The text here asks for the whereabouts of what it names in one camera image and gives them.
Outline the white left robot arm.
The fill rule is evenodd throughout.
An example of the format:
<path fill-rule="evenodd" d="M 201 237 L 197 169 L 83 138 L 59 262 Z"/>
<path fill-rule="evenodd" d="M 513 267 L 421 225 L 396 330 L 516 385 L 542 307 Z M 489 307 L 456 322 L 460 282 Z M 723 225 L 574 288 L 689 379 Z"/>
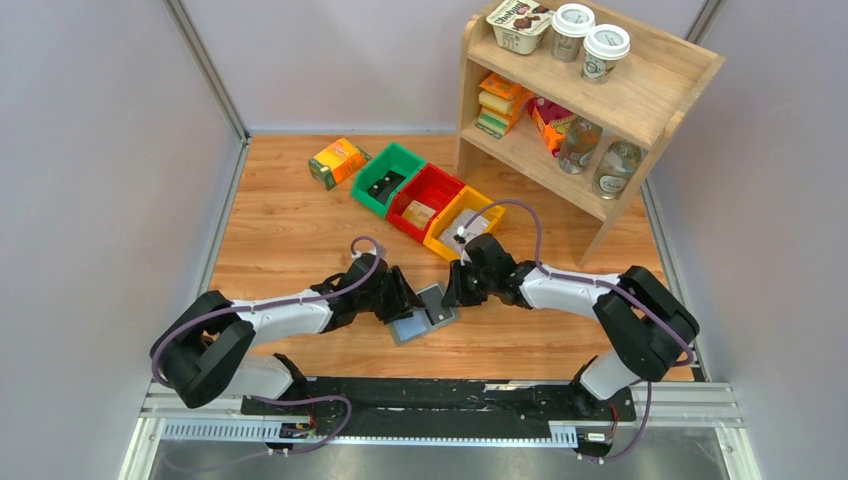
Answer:
<path fill-rule="evenodd" d="M 190 408 L 223 394 L 266 397 L 285 415 L 299 411 L 304 385 L 283 355 L 257 357 L 251 349 L 296 335 L 325 334 L 372 313 L 391 323 L 423 311 L 424 301 L 402 271 L 373 253 L 355 256 L 347 271 L 289 296 L 229 300 L 200 295 L 150 349 L 154 377 Z"/>

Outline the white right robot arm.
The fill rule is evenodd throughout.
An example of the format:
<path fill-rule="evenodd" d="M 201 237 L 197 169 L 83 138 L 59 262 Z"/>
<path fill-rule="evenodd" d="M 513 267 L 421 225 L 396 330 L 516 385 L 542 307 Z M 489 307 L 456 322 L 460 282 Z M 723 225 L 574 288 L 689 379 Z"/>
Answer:
<path fill-rule="evenodd" d="M 582 274 L 537 260 L 517 262 L 491 234 L 464 245 L 449 264 L 446 308 L 479 306 L 490 297 L 527 310 L 556 310 L 597 321 L 611 348 L 576 374 L 570 392 L 573 410 L 592 419 L 611 397 L 639 381 L 657 382 L 692 361 L 700 325 L 647 269 L 622 274 Z"/>

